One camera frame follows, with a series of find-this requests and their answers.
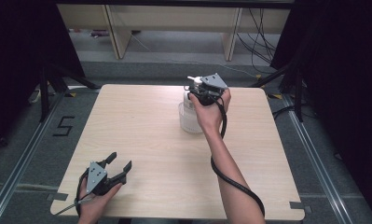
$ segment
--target hand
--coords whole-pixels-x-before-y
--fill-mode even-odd
[[[226,112],[228,111],[229,102],[231,100],[231,93],[229,89],[223,92],[221,98],[224,101],[224,109]],[[219,132],[220,124],[223,120],[220,109],[218,108],[217,104],[212,105],[201,105],[198,98],[190,93],[189,99],[191,100],[192,104],[195,106],[195,110],[197,112],[198,123],[202,128],[203,132],[210,133],[210,132]],[[221,99],[218,99],[217,102],[222,104],[223,102]]]
[[[80,205],[81,216],[78,220],[78,223],[97,223],[99,218],[102,216],[104,208],[113,198],[114,195],[119,191],[122,184],[117,184],[112,187],[106,194],[103,196],[95,196],[91,201],[82,203]],[[80,188],[79,198],[84,197],[87,194],[87,178],[83,179]]]

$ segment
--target floor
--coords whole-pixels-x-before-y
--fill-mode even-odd
[[[81,30],[80,32],[70,31],[69,33],[81,62],[218,64],[226,69],[228,66],[234,65],[250,66],[252,64],[256,68],[269,66],[269,63],[265,60],[262,60],[247,50],[238,38],[233,59],[231,62],[226,62],[221,47],[220,34],[152,31],[134,33],[125,57],[122,60],[118,60],[113,52],[110,38],[107,36],[93,37],[90,36],[90,32],[89,30]],[[254,45],[251,37],[256,38],[256,35],[248,36],[247,34],[240,34],[240,36],[249,46]],[[272,46],[277,45],[279,38],[279,35],[266,35],[266,39]],[[264,46],[255,45],[255,50],[269,59],[269,54]],[[250,73],[248,70],[236,72]],[[90,98],[94,97],[96,96],[80,96],[79,100],[81,102],[77,106],[92,108],[93,101]],[[71,99],[65,97],[58,107],[66,111],[75,110],[75,106],[69,101]],[[278,111],[290,105],[291,101],[291,95],[288,95],[284,96],[281,100],[269,99],[269,104],[272,111]],[[312,108],[304,108],[303,113],[305,118],[303,123],[297,122],[291,112],[281,114],[276,119],[283,147],[286,150],[286,155],[306,212],[306,218],[303,222],[372,223],[372,214],[368,205],[358,191],[357,186],[352,182],[346,167],[344,167],[340,160],[333,156],[335,149],[332,147],[328,136],[325,135],[324,128],[316,119]],[[17,136],[23,134],[29,136],[29,139],[33,138],[34,128],[38,129],[39,127],[35,119],[30,118],[38,116],[38,106],[32,105],[30,108],[27,108],[9,135]],[[83,120],[88,118],[88,113],[86,112],[79,117],[82,118],[80,122],[84,122]],[[52,126],[58,122],[58,120],[52,121],[50,125]],[[77,134],[81,134],[81,132],[82,129],[79,129]],[[307,132],[306,136],[310,136],[311,140],[308,137],[302,139],[301,136],[305,136],[302,132]],[[14,147],[17,150],[0,150],[0,188],[7,181],[18,159],[23,156],[22,152],[25,146],[28,147],[28,137],[17,139],[16,142],[10,142],[9,146],[6,146]],[[58,179],[49,179],[49,173],[56,172],[55,168],[50,169],[51,166],[49,164],[51,162],[55,164],[58,161],[67,164],[68,161],[66,158],[68,157],[66,155],[71,155],[72,152],[68,152],[65,148],[62,148],[64,143],[45,142],[43,139],[38,144],[43,147],[52,147],[58,153],[54,153],[53,155],[55,156],[51,155],[49,158],[47,156],[45,157],[43,151],[36,151],[35,155],[32,155],[34,158],[43,159],[32,160],[30,164],[26,164],[26,171],[24,174],[20,174],[19,179],[21,182],[14,191],[12,198],[7,202],[7,209],[1,211],[3,214],[0,214],[2,215],[0,223],[9,223],[16,220],[20,223],[32,223],[37,220],[42,223],[64,222],[63,219],[57,219],[49,214],[50,201],[46,199],[47,194],[48,196],[52,196],[56,192],[58,183],[61,182],[61,178],[57,176],[55,178]],[[76,141],[66,144],[68,146],[75,146]],[[42,172],[41,170],[34,169],[35,167],[47,170]],[[35,185],[30,186],[27,183],[35,183]],[[35,209],[38,206],[41,206],[42,210],[44,210],[44,212],[41,212],[42,214],[44,213],[43,215],[36,213]],[[76,218],[68,218],[65,222],[75,223]],[[104,220],[103,223],[116,222],[114,220]]]

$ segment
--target forearm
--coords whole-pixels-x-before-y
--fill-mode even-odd
[[[212,151],[214,164],[224,175],[249,189],[237,163],[233,160],[220,133],[208,132],[205,136]],[[224,209],[230,223],[265,223],[260,208],[254,199],[218,177]]]

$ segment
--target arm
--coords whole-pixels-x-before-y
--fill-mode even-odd
[[[90,202],[82,203],[81,215],[78,220],[79,224],[95,224],[98,222],[99,218],[102,216],[104,208],[109,203],[110,199],[116,195],[116,193],[121,188],[122,184],[117,184],[112,187],[103,196],[95,196]],[[83,179],[81,184],[80,198],[86,194],[87,191],[87,178]]]
[[[238,165],[229,153],[221,138],[219,129],[222,122],[221,113],[216,104],[203,106],[197,97],[189,94],[189,98],[197,111],[198,122],[209,144],[216,167],[226,176],[249,189]],[[223,93],[224,108],[227,111],[230,92]],[[230,223],[265,223],[265,219],[256,201],[244,192],[218,178],[224,209]]]

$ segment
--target wooden table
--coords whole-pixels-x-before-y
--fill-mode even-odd
[[[58,190],[67,200],[54,201],[51,213],[73,203],[90,161],[116,151],[106,166],[109,177],[128,161],[133,167],[105,216],[226,219],[206,139],[180,127],[183,91],[182,86],[103,86]],[[263,201],[266,219],[303,219],[304,210],[290,208],[300,199],[265,93],[231,88],[231,94],[225,142]],[[63,215],[75,216],[76,210]]]

